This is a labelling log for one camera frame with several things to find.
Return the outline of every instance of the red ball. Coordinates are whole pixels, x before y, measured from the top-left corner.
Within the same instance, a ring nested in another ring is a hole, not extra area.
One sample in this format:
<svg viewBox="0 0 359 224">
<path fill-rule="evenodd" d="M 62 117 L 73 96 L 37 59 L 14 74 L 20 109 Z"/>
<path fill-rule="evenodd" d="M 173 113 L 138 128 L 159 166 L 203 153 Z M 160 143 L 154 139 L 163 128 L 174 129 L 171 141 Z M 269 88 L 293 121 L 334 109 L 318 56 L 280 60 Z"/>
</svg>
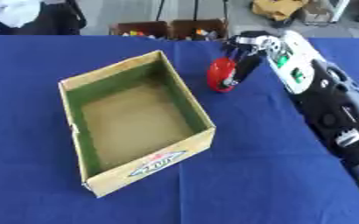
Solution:
<svg viewBox="0 0 359 224">
<path fill-rule="evenodd" d="M 222 82 L 227 79 L 236 68 L 236 63 L 229 58 L 215 59 L 207 72 L 208 85 L 217 92 L 226 93 L 233 87 L 222 87 Z"/>
</svg>

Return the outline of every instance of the blue fabric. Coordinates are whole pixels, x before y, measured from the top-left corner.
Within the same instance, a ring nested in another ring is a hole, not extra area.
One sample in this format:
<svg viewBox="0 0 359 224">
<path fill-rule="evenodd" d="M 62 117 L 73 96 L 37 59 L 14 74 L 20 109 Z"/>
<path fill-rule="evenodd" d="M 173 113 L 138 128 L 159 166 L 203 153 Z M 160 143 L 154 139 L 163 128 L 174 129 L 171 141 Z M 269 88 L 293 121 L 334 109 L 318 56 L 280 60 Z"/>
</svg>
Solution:
<svg viewBox="0 0 359 224">
<path fill-rule="evenodd" d="M 359 83 L 359 39 L 314 39 Z M 102 199 L 80 184 L 57 82 L 161 49 L 217 126 L 212 148 Z M 0 223 L 359 224 L 359 191 L 266 64 L 217 94 L 219 44 L 0 37 Z"/>
</svg>

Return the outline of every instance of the floor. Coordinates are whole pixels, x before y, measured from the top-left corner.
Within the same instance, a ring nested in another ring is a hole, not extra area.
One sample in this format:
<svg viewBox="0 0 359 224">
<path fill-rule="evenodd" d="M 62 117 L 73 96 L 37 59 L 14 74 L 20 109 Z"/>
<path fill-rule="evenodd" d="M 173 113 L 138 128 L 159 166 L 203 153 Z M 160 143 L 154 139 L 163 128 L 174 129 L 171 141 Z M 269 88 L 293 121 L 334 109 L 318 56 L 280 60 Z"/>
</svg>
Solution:
<svg viewBox="0 0 359 224">
<path fill-rule="evenodd" d="M 79 0 L 88 19 L 84 35 L 106 35 L 108 26 L 123 22 L 152 21 L 155 19 L 160 0 Z M 250 0 L 229 0 L 229 32 L 244 30 L 271 30 L 269 21 L 254 15 L 249 9 Z M 194 0 L 166 0 L 161 19 L 191 19 Z M 337 24 L 327 27 L 304 25 L 295 21 L 290 29 L 306 37 L 359 38 L 359 23 L 352 20 L 357 3 L 352 3 Z M 223 18 L 222 0 L 200 0 L 199 18 Z"/>
</svg>

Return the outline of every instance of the box label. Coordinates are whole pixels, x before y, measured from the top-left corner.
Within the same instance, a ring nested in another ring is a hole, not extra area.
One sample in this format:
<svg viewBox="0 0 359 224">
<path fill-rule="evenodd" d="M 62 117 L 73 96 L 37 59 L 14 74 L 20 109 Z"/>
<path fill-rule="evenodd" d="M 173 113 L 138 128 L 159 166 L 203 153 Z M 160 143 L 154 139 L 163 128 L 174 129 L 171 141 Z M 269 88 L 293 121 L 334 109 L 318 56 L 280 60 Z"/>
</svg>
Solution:
<svg viewBox="0 0 359 224">
<path fill-rule="evenodd" d="M 140 174 L 148 174 L 151 172 L 158 171 L 164 167 L 167 167 L 175 158 L 180 157 L 186 151 L 173 151 L 164 154 L 155 154 L 151 161 L 141 165 L 135 171 L 133 171 L 129 176 L 137 176 Z"/>
</svg>

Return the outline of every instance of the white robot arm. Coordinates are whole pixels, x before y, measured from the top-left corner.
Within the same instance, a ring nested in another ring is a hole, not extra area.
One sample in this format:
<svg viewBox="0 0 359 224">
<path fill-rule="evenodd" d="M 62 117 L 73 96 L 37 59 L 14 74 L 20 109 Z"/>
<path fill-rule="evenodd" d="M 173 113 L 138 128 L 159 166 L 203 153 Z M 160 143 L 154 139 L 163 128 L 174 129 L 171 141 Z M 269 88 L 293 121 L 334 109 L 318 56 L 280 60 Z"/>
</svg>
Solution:
<svg viewBox="0 0 359 224">
<path fill-rule="evenodd" d="M 229 53 L 236 48 L 240 56 L 219 88 L 244 81 L 265 57 L 308 127 L 359 185 L 358 85 L 295 31 L 280 37 L 263 31 L 243 32 L 231 38 L 228 46 Z"/>
</svg>

